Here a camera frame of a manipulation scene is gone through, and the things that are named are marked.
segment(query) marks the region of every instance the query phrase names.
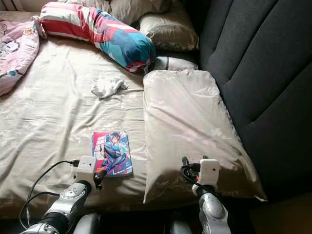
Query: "upholstered headboard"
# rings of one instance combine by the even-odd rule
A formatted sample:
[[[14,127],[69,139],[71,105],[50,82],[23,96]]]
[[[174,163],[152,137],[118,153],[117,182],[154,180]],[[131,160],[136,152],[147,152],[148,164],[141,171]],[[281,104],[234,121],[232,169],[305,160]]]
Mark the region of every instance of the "upholstered headboard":
[[[212,0],[199,63],[269,199],[312,190],[312,1]]]

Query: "book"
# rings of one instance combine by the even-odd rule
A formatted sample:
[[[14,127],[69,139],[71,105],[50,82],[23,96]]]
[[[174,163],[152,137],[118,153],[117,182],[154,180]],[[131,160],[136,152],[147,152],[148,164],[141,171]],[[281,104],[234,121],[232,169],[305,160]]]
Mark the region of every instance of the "book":
[[[102,170],[106,170],[107,176],[127,176],[132,173],[126,131],[93,132],[91,144],[92,156],[97,158],[96,173]]]

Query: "cartoon print blanket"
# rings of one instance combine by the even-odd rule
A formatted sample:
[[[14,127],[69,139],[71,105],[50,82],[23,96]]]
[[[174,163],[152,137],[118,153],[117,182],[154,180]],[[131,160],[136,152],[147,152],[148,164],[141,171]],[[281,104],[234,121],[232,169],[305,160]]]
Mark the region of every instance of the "cartoon print blanket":
[[[39,17],[23,23],[0,18],[0,96],[12,90],[35,59],[39,35],[45,35]]]

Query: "beige bedsheet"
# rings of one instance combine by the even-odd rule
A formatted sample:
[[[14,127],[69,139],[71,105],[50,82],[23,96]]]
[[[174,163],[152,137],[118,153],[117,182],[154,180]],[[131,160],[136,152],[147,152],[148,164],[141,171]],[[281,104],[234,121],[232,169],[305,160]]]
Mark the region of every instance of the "beige bedsheet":
[[[6,20],[27,21],[36,13],[0,12]],[[100,77],[119,77],[129,88],[99,100],[91,88]],[[142,207],[145,140],[142,76],[127,72],[93,45],[72,39],[42,40],[37,58],[21,82],[0,97],[0,218],[16,218],[33,182],[52,163],[90,155],[93,131],[128,130],[134,174],[105,179],[87,200],[89,210]],[[75,168],[49,172],[35,192],[60,192],[73,182]],[[36,198],[33,217],[51,198]]]

